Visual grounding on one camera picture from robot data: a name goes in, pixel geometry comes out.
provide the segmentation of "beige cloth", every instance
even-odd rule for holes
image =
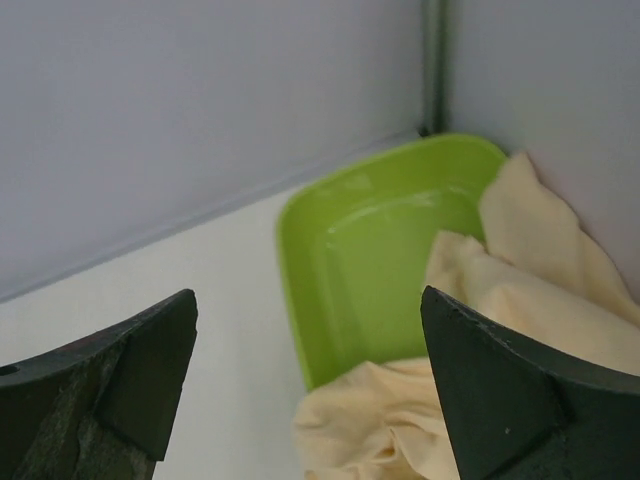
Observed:
[[[486,247],[441,232],[426,283],[552,347],[640,375],[640,308],[524,154],[480,202]],[[428,359],[365,363],[310,393],[294,419],[307,479],[457,479]]]

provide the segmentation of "green tray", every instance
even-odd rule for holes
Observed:
[[[419,307],[433,238],[446,229],[482,239],[478,200],[505,159],[480,138],[431,137],[289,200],[278,250],[308,389],[365,360],[426,355]]]

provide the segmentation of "white surface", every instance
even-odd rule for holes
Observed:
[[[452,127],[529,150],[640,299],[640,2],[453,6]]]
[[[302,478],[290,422],[304,387],[273,234],[288,195],[0,305],[0,365],[193,288],[198,339],[167,459],[154,480]]]
[[[420,0],[29,0],[0,15],[0,299],[420,118]]]

